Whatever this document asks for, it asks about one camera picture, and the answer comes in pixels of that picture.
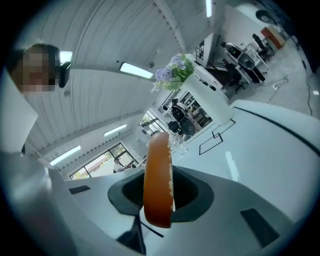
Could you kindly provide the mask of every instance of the floor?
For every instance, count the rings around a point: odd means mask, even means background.
[[[308,76],[301,58],[307,64]],[[238,94],[233,92],[233,96],[229,97],[230,104],[238,99],[270,103],[311,116],[308,82],[312,116],[320,120],[320,95],[313,94],[313,91],[320,92],[320,75],[311,72],[303,51],[297,51],[293,41],[289,39],[266,64],[269,70],[263,64],[258,67],[260,71],[267,70],[264,84],[246,84],[245,89],[240,89]]]

